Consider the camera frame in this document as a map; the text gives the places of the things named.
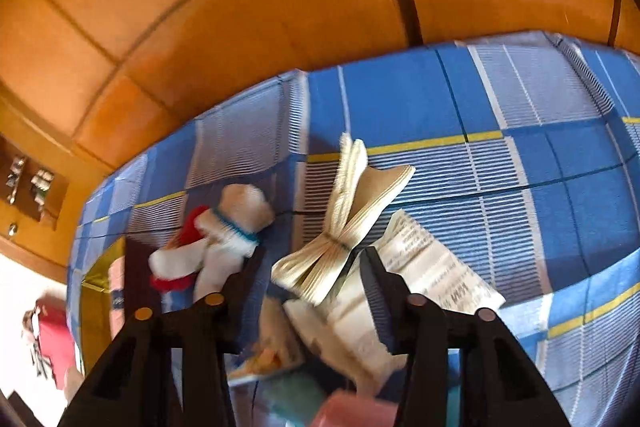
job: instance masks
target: pink object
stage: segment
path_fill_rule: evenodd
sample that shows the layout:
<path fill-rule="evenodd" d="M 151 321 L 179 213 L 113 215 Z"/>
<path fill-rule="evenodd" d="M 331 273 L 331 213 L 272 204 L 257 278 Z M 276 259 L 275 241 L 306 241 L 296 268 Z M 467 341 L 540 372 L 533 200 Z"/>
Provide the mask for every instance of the pink object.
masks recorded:
<path fill-rule="evenodd" d="M 392 427 L 395 403 L 336 391 L 323 404 L 311 427 Z"/>
<path fill-rule="evenodd" d="M 36 307 L 40 309 L 40 352 L 51 361 L 56 387 L 63 389 L 67 368 L 76 367 L 74 340 L 66 327 L 65 311 L 52 306 L 45 299 L 37 300 Z"/>
<path fill-rule="evenodd" d="M 109 324 L 113 339 L 124 326 L 124 256 L 118 257 L 109 267 L 109 292 L 111 294 Z"/>

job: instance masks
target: white wall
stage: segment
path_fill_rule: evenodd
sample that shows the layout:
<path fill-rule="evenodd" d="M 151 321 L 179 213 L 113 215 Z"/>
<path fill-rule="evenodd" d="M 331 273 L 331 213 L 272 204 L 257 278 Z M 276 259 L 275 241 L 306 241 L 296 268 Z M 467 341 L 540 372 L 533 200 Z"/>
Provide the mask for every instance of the white wall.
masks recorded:
<path fill-rule="evenodd" d="M 46 279 L 0 254 L 0 390 L 16 391 L 45 427 L 58 425 L 66 406 L 53 380 L 36 378 L 20 338 L 22 315 L 44 293 L 65 299 L 66 286 Z"/>

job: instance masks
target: teal object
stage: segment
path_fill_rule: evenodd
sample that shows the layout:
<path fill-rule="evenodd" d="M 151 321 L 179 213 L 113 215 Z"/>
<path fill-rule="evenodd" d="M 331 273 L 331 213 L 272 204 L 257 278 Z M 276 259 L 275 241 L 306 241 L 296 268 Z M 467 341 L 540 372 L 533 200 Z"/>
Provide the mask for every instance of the teal object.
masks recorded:
<path fill-rule="evenodd" d="M 264 380 L 260 387 L 262 395 L 271 403 L 271 412 L 296 427 L 310 425 L 326 400 L 322 388 L 302 371 Z"/>
<path fill-rule="evenodd" d="M 447 427 L 460 425 L 460 386 L 449 389 L 447 395 Z"/>

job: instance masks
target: red plush fabric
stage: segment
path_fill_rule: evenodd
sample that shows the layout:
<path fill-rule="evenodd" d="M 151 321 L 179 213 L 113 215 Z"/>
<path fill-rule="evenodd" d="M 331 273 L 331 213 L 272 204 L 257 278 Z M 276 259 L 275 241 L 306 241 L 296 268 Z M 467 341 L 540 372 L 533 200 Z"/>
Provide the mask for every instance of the red plush fabric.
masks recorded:
<path fill-rule="evenodd" d="M 178 236 L 178 240 L 180 241 L 180 246 L 190 245 L 191 243 L 195 243 L 196 241 L 201 240 L 204 236 L 196 229 L 195 219 L 200 214 L 209 210 L 209 207 L 206 204 L 201 204 L 200 206 L 196 206 L 189 215 L 184 220 L 184 226 L 182 230 L 180 230 L 180 235 Z"/>
<path fill-rule="evenodd" d="M 182 291 L 186 290 L 189 286 L 191 286 L 196 280 L 196 274 L 190 273 L 185 277 L 180 277 L 180 279 L 159 279 L 155 275 L 150 277 L 150 284 L 153 288 L 158 290 L 160 293 L 170 292 L 170 291 Z"/>

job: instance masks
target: blue plaid blanket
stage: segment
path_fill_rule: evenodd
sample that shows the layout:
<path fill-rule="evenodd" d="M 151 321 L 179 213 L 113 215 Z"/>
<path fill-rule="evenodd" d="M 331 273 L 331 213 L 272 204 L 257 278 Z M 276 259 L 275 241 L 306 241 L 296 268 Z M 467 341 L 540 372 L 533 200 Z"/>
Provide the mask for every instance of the blue plaid blanket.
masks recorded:
<path fill-rule="evenodd" d="M 267 195 L 275 256 L 315 237 L 344 131 L 370 165 L 417 168 L 364 244 L 404 208 L 504 295 L 572 425 L 608 425 L 640 371 L 640 59 L 557 34 L 292 71 L 190 121 L 86 202 L 68 270 L 76 342 L 82 278 L 104 249 L 122 234 L 164 245 L 226 184 Z"/>

